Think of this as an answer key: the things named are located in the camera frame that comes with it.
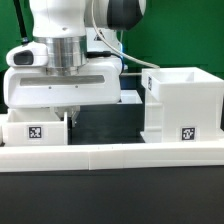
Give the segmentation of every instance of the cable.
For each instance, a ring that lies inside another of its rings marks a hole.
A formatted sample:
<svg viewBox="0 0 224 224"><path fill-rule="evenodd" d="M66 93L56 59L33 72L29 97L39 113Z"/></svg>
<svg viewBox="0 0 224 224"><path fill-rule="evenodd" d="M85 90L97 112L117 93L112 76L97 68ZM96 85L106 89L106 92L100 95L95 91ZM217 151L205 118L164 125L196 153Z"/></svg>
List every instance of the cable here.
<svg viewBox="0 0 224 224"><path fill-rule="evenodd" d="M14 0L14 5L15 5L15 9L16 9L16 15L18 18L20 34L21 34L21 38L22 38L22 45L25 45L25 44L29 43L29 40L27 37L26 27L25 27L25 23L23 20L23 14L22 14L22 9L21 9L19 0Z"/></svg>
<svg viewBox="0 0 224 224"><path fill-rule="evenodd" d="M133 61L135 63L138 63L138 64L141 64L141 65L144 65L144 66L147 66L147 67L152 67L152 68L159 68L158 65L155 65L155 64L152 64L152 63L148 63L148 62L145 62L145 61L141 61L141 60L138 60L134 57L131 57L127 54L124 54L123 52L120 52L118 51L115 47L111 46L107 41L106 39L101 35L101 33L99 32L99 29L96 25L96 22L95 22L95 18L94 18L94 0L92 0L92 24L93 24L93 28L95 29L97 35L100 37L100 39L109 47L111 48L113 51L115 51L117 54L119 54L120 56L123 56L124 58L130 60L130 61Z"/></svg>

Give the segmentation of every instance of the black cable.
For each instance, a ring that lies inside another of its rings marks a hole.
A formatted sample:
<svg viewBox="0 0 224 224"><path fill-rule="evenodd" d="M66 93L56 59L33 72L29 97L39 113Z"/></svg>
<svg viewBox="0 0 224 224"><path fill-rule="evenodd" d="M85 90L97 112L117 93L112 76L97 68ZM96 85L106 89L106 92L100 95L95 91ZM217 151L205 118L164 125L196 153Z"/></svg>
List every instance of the black cable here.
<svg viewBox="0 0 224 224"><path fill-rule="evenodd" d="M14 1L16 15L17 15L18 23L19 23L20 34L21 34L21 38L22 38L22 45L25 45L25 44L29 43L29 40L28 40L27 33L26 33L26 27L25 27L25 23L24 23L24 19L23 19L21 5L20 5L19 0L13 0L13 1Z"/></svg>
<svg viewBox="0 0 224 224"><path fill-rule="evenodd" d="M109 58L111 56L115 56L117 58L119 58L121 60L121 64L122 64L122 70L121 70L121 74L124 72L124 60L120 55L117 55L115 53L112 53L110 51L91 51L91 52L87 52L87 58L100 58L100 57L104 57L104 58Z"/></svg>

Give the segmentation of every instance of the green background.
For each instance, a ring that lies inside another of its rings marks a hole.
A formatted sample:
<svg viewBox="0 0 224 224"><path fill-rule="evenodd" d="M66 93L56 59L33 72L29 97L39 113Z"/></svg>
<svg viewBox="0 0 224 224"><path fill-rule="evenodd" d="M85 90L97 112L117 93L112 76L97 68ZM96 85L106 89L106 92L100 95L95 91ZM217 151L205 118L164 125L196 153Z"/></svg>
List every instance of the green background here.
<svg viewBox="0 0 224 224"><path fill-rule="evenodd" d="M20 0L29 37L33 18L28 0ZM12 0L0 0L0 71L7 52L20 45ZM224 78L224 1L147 0L144 19L124 32L124 49L161 67L197 66ZM141 66L127 62L130 71Z"/></svg>

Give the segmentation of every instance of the white bin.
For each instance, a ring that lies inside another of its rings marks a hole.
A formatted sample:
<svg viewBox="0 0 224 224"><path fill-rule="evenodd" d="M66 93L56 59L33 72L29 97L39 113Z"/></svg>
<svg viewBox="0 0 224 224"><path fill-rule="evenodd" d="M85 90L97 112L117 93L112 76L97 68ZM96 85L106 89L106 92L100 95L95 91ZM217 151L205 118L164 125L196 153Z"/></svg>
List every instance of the white bin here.
<svg viewBox="0 0 224 224"><path fill-rule="evenodd" d="M224 81L198 68L143 69L145 142L221 138Z"/></svg>
<svg viewBox="0 0 224 224"><path fill-rule="evenodd" d="M9 109L2 132L5 146L67 145L67 113L60 121L49 108Z"/></svg>

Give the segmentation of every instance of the dark surface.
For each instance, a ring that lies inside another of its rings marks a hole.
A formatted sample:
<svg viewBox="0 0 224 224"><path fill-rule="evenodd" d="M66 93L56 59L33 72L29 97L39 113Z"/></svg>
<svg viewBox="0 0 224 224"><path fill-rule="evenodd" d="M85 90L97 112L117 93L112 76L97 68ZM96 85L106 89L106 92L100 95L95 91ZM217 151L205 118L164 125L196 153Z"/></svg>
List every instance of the dark surface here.
<svg viewBox="0 0 224 224"><path fill-rule="evenodd" d="M144 105L81 107L72 144L143 143Z"/></svg>
<svg viewBox="0 0 224 224"><path fill-rule="evenodd" d="M0 223L223 224L224 168L0 174Z"/></svg>

